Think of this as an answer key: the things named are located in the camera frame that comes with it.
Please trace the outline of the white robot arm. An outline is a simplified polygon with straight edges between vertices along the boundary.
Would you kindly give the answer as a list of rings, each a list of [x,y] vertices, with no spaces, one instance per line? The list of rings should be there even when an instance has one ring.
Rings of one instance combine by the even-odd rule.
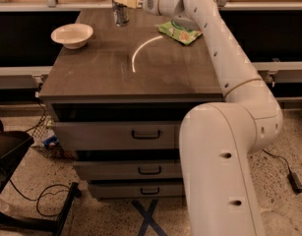
[[[202,31],[223,95],[191,109],[179,133],[192,236],[266,236],[248,154],[280,133],[279,104],[219,14],[215,0],[140,0],[143,9]]]

